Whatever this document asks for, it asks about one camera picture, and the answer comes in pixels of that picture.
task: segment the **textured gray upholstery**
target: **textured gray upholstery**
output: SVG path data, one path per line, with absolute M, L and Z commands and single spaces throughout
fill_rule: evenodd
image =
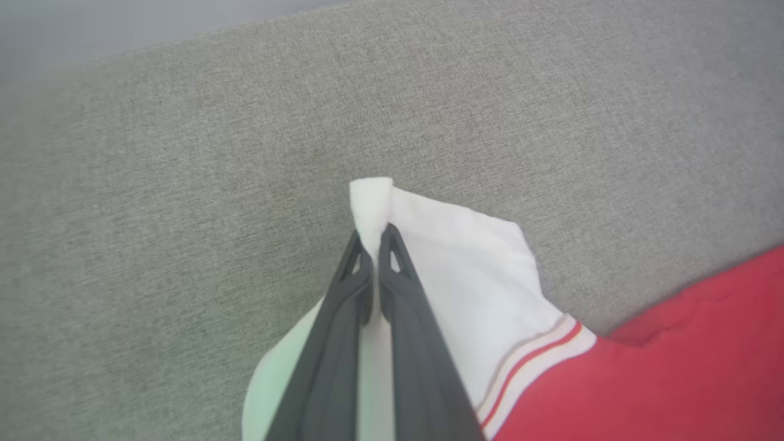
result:
M 778 0 L 359 1 L 0 103 L 3 439 L 238 439 L 357 177 L 516 221 L 600 333 L 784 241 Z

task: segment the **white cloth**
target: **white cloth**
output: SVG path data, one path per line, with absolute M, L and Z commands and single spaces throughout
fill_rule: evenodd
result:
M 356 180 L 350 194 L 356 229 L 374 261 L 387 222 L 400 230 L 468 396 L 481 413 L 488 396 L 498 393 L 493 389 L 509 354 L 566 319 L 542 295 L 522 231 L 514 223 L 395 188 L 390 178 Z M 394 440 L 391 334 L 377 291 L 376 284 L 371 321 L 360 342 L 361 441 Z M 319 307 L 256 368 L 245 397 L 243 441 L 266 434 Z

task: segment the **red and white garment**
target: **red and white garment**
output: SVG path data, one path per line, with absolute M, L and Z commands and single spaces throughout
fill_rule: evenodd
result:
M 352 182 L 350 194 L 374 259 L 387 223 L 400 230 L 488 440 L 784 433 L 784 250 L 734 277 L 732 292 L 697 285 L 605 340 L 544 298 L 516 224 L 388 178 Z M 358 438 L 392 441 L 390 328 L 378 305 L 361 335 Z M 263 439 L 319 306 L 256 368 L 243 440 Z

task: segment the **red stripe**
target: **red stripe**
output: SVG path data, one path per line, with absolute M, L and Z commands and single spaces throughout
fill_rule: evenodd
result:
M 564 335 L 560 340 L 554 341 L 546 346 L 542 346 L 541 348 L 529 352 L 525 357 L 521 358 L 520 361 L 518 361 L 514 365 L 511 372 L 509 372 L 509 375 L 506 376 L 506 380 L 503 382 L 503 387 L 501 387 L 501 392 L 498 394 L 498 398 L 495 399 L 495 403 L 492 405 L 492 409 L 490 409 L 490 414 L 488 414 L 485 420 L 482 421 L 482 428 L 485 428 L 485 426 L 487 426 L 487 424 L 490 422 L 493 416 L 495 416 L 495 412 L 498 410 L 498 406 L 501 405 L 501 399 L 503 398 L 503 394 L 506 392 L 506 389 L 509 387 L 509 383 L 512 381 L 512 378 L 514 378 L 517 372 L 523 366 L 525 366 L 526 363 L 538 357 L 539 355 L 542 355 L 544 352 L 547 352 L 552 348 L 556 348 L 558 346 L 567 344 L 569 341 L 571 341 L 577 336 L 577 334 L 580 332 L 582 328 L 583 325 L 580 322 L 577 322 L 575 326 L 572 328 L 572 330 L 569 331 L 568 334 Z

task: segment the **striped trim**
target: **striped trim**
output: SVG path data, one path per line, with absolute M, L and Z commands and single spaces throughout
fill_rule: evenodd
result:
M 550 332 L 514 349 L 503 361 L 477 410 L 487 439 L 501 429 L 523 391 L 549 368 L 587 352 L 596 336 L 566 315 Z

